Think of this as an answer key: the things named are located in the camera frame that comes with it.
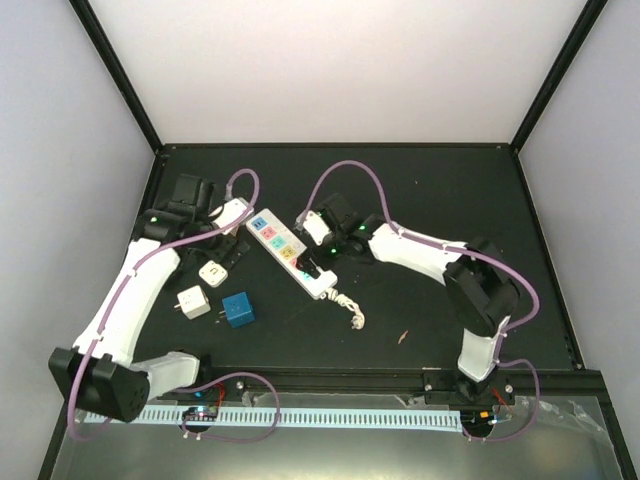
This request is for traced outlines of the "white plug adapter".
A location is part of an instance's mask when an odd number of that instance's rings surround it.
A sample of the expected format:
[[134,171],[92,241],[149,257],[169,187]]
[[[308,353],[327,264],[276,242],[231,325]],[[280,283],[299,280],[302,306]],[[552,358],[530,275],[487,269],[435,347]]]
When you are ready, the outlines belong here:
[[228,270],[219,263],[210,260],[198,271],[199,277],[210,287],[217,288],[228,278]]

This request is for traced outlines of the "white power strip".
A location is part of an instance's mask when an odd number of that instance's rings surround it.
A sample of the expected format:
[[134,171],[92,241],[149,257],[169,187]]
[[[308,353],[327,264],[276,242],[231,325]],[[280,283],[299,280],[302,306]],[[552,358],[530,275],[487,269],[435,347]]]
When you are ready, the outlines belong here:
[[311,259],[306,245],[271,210],[263,209],[246,222],[246,228],[279,265],[314,299],[325,299],[338,281]]

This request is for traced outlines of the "blue cube socket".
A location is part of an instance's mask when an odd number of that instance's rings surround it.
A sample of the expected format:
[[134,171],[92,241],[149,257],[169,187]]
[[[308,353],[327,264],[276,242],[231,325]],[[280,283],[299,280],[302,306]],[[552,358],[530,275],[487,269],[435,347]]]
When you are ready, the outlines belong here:
[[219,317],[232,328],[239,328],[255,321],[253,306],[246,292],[236,293],[222,299]]

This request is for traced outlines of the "white tiger cube socket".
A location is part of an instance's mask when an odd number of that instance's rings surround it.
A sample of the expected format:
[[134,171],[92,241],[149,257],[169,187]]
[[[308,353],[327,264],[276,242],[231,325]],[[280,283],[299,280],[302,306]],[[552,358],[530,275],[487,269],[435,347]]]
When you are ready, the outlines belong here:
[[201,286],[195,285],[177,294],[175,310],[193,320],[211,311],[209,299]]

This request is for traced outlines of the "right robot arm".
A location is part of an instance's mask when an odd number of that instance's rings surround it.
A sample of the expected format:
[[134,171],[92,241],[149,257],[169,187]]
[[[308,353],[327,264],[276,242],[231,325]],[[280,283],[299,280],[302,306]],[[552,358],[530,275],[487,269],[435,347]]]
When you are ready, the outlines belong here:
[[453,242],[439,249],[437,239],[405,230],[381,215],[360,216],[340,194],[301,213],[295,227],[313,241],[299,265],[310,275],[332,269],[338,258],[346,256],[363,263],[401,266],[443,285],[463,328],[458,373],[451,389],[465,403],[479,402],[490,392],[499,338],[520,294],[498,268],[450,249],[478,254],[490,249],[491,243]]

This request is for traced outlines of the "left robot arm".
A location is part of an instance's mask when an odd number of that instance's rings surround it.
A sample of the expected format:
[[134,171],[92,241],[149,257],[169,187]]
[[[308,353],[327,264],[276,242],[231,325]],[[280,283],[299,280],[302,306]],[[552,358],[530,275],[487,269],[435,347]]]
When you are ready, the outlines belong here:
[[68,424],[77,410],[131,422],[148,401],[166,393],[182,389],[202,399],[213,391],[213,372],[192,354],[172,351],[137,362],[134,353],[157,297],[186,252],[215,249],[218,238],[252,214],[260,182],[254,180],[249,200],[236,197],[233,185],[243,175],[257,176],[251,169],[235,172],[220,206],[212,182],[182,175],[169,199],[138,216],[121,270],[96,315],[72,347],[56,348],[49,358]]

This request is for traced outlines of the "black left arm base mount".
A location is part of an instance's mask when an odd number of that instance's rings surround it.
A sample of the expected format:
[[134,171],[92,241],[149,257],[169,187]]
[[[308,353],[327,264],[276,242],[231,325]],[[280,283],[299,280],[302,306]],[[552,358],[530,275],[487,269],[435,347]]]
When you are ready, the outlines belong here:
[[244,382],[249,377],[245,371],[226,373],[211,380],[197,380],[194,384],[178,387],[165,393],[164,396],[179,396],[208,403],[222,403],[230,392],[236,389],[238,381]]

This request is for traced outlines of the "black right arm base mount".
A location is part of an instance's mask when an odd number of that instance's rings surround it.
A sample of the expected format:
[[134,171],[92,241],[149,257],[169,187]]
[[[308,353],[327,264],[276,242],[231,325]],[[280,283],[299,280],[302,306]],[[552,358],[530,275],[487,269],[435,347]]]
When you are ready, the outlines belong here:
[[431,404],[480,408],[515,402],[515,391],[506,390],[510,381],[497,370],[480,382],[451,369],[425,371],[422,380],[425,400]]

